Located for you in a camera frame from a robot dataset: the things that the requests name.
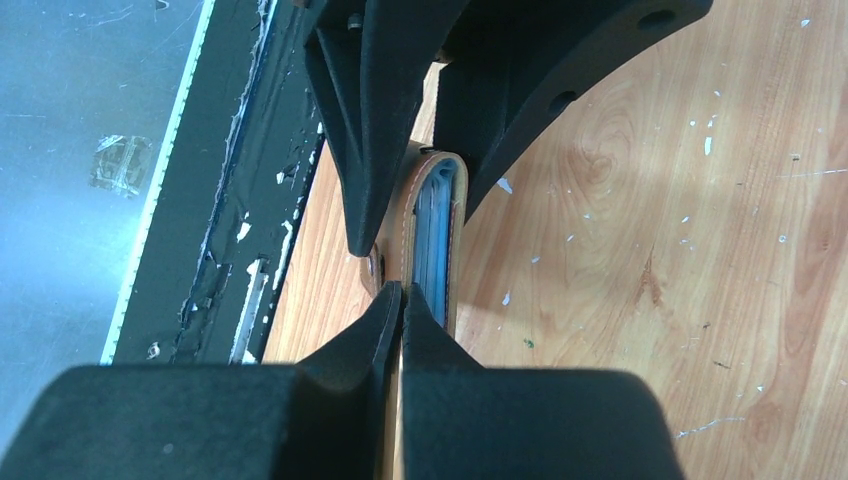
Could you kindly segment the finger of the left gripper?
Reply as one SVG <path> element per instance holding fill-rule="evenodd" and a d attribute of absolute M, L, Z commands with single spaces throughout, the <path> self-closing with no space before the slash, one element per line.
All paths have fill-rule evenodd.
<path fill-rule="evenodd" d="M 418 115 L 423 80 L 464 1 L 312 1 L 305 66 L 341 181 L 349 252 L 377 237 Z"/>
<path fill-rule="evenodd" d="M 564 110 L 703 18 L 709 1 L 472 1 L 445 45 L 433 144 L 469 174 L 466 213 Z"/>

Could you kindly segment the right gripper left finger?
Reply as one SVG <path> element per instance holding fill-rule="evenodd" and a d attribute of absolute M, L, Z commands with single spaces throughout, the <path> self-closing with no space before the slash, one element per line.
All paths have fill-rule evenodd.
<path fill-rule="evenodd" d="M 39 396 L 5 479 L 372 478 L 403 305 L 387 283 L 289 365 L 82 366 Z"/>

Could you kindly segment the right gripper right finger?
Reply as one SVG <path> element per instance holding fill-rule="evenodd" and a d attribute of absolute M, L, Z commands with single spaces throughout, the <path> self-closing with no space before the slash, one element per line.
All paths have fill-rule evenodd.
<path fill-rule="evenodd" d="M 404 312 L 408 479 L 680 479 L 663 410 L 621 370 L 487 368 L 412 286 Z"/>

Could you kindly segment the brown leather card holder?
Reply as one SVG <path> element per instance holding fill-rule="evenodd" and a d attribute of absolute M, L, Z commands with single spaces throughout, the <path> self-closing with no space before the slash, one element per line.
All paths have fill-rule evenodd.
<path fill-rule="evenodd" d="M 455 333 L 455 282 L 467 190 L 468 171 L 458 154 L 411 142 L 377 239 L 360 268 L 371 296 L 389 281 L 398 282 L 404 291 L 418 285 L 431 315 L 448 335 Z M 372 360 L 377 395 L 373 479 L 392 479 L 399 471 L 395 450 L 400 445 L 401 327 L 400 317 L 389 320 Z"/>

